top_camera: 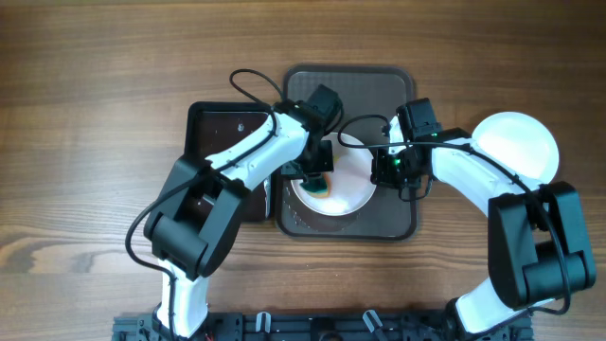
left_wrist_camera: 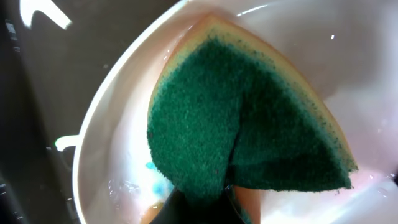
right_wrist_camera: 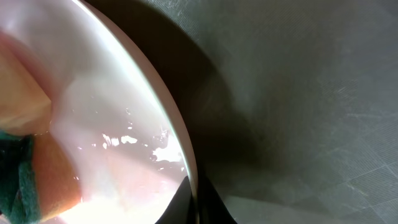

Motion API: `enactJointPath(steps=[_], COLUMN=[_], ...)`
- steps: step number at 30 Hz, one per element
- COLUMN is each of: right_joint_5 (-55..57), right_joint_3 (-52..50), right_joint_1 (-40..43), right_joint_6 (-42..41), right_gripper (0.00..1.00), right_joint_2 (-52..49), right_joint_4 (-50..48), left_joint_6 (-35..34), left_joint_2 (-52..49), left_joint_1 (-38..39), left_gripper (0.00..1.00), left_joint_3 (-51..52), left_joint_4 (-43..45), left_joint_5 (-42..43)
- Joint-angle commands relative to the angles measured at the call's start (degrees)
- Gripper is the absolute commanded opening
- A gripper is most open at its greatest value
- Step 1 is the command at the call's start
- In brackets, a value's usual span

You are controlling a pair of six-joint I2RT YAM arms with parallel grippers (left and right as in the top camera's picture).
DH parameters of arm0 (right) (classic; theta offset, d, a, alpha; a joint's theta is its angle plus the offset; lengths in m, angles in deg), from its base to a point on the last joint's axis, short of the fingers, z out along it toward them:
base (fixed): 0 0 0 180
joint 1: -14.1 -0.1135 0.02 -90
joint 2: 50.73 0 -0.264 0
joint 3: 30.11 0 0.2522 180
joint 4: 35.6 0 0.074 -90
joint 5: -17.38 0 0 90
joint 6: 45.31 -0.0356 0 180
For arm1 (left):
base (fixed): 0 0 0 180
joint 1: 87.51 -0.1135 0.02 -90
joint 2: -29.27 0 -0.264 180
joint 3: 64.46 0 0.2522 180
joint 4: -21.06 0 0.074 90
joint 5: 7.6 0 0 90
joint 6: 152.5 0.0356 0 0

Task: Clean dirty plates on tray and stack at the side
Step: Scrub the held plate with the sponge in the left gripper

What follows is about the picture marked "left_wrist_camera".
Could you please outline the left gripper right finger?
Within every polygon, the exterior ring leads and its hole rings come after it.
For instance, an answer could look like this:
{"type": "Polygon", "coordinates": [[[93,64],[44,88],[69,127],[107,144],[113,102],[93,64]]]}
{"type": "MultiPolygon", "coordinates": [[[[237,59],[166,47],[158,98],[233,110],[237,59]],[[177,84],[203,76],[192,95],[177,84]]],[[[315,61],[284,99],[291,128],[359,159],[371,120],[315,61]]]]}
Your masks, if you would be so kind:
{"type": "Polygon", "coordinates": [[[227,186],[217,201],[217,223],[221,224],[252,224],[252,220],[238,202],[236,191],[227,186]]]}

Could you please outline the white plate top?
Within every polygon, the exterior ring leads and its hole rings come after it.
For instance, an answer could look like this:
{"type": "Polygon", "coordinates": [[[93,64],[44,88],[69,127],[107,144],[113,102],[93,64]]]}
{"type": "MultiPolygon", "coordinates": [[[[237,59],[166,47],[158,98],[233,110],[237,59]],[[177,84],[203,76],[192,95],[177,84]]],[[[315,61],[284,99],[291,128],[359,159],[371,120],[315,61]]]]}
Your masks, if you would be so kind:
{"type": "Polygon", "coordinates": [[[149,166],[150,94],[176,43],[215,11],[270,43],[323,99],[356,159],[351,190],[262,191],[262,223],[397,222],[397,2],[182,1],[122,54],[79,133],[73,195],[82,223],[139,223],[170,193],[149,166]]]}

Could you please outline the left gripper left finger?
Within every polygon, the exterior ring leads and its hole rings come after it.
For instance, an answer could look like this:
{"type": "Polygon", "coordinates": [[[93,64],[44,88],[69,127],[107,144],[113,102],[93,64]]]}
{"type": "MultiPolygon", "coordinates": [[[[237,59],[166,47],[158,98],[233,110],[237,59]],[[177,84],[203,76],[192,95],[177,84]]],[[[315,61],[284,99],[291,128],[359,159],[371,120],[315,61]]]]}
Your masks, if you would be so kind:
{"type": "Polygon", "coordinates": [[[189,224],[192,222],[191,214],[192,210],[184,194],[173,189],[160,212],[150,224],[189,224]]]}

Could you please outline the green yellow sponge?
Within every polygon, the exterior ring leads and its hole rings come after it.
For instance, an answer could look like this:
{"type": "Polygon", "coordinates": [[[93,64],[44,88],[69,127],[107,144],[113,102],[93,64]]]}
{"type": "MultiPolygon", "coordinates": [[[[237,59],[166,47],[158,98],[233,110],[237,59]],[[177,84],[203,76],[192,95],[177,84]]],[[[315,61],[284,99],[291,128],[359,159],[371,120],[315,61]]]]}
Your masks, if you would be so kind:
{"type": "Polygon", "coordinates": [[[275,48],[207,14],[178,42],[150,97],[147,141],[191,223],[217,223],[227,186],[252,223],[260,191],[350,189],[358,166],[338,123],[275,48]]]}

